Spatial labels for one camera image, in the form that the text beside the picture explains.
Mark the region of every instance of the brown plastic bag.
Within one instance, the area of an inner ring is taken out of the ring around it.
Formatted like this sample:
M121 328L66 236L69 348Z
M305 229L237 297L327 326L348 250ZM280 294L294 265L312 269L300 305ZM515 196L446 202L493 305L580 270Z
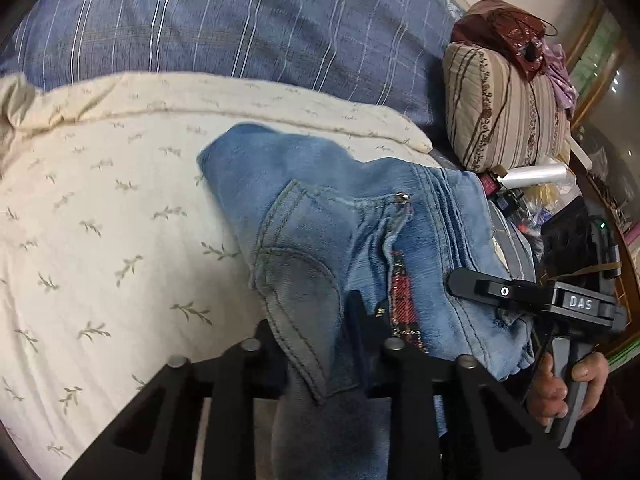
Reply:
M533 14L502 0L480 0L454 25L451 41L495 50L531 81L545 71L544 35L545 24Z

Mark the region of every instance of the blue denim jacket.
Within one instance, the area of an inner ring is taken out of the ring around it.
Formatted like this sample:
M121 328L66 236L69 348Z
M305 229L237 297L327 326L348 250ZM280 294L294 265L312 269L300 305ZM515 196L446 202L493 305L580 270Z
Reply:
M290 361L273 436L278 478L386 478L389 405L357 389L342 301L359 290L372 313L390 290L392 251L431 355L473 354L498 379L532 362L527 317L445 287L458 267L508 278L474 174L362 163L328 140L256 124L236 125L198 162Z

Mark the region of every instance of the human hand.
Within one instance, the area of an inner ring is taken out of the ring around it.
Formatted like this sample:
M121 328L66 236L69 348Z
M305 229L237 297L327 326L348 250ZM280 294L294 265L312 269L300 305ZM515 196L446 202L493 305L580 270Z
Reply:
M566 384L561 378L553 375L553 366L553 357L549 353L545 354L527 396L527 411L543 426L555 417L565 417L569 411L569 406L564 402L567 394ZM595 408L600 400L609 375L609 363L600 352L594 352L576 363L571 374L574 381L589 383L582 402L582 418Z

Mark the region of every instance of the device handle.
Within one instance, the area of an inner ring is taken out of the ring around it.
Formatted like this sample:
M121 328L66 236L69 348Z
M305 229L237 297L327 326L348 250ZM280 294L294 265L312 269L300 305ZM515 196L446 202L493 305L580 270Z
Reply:
M593 345L564 337L557 337L551 343L554 358L554 375L560 377L567 386L565 402L569 411L564 418L555 418L546 427L552 440L558 444L559 449L564 449L571 443L574 434L575 423L578 422L582 402L587 393L587 382L579 383L572 379L571 371L574 365L591 353Z

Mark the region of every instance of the striped pillow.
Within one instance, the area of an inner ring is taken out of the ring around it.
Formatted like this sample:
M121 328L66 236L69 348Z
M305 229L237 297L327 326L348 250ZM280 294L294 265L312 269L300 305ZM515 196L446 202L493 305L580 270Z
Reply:
M503 56L451 43L444 57L447 135L470 171L501 164L506 170L556 157L570 136L545 75L531 83Z

